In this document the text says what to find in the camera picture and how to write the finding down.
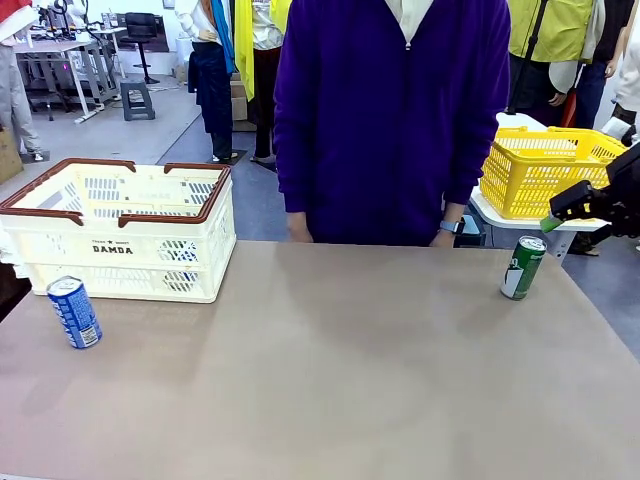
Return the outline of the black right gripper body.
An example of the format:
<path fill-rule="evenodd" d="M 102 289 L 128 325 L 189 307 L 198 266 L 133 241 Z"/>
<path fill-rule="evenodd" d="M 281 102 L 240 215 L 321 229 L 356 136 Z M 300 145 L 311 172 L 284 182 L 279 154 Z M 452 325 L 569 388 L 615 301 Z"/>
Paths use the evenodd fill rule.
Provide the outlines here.
<path fill-rule="evenodd" d="M 607 166 L 608 199 L 612 202 L 611 235 L 639 236 L 639 144 Z"/>

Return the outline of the person right hand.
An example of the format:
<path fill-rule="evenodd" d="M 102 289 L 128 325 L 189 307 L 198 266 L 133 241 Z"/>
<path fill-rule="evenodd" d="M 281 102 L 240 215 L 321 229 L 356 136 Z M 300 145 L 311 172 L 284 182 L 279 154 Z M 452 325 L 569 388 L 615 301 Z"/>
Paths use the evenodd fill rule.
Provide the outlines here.
<path fill-rule="evenodd" d="M 313 242 L 313 237 L 307 225 L 307 216 L 304 212 L 288 213 L 287 227 L 291 241 L 299 243 Z"/>

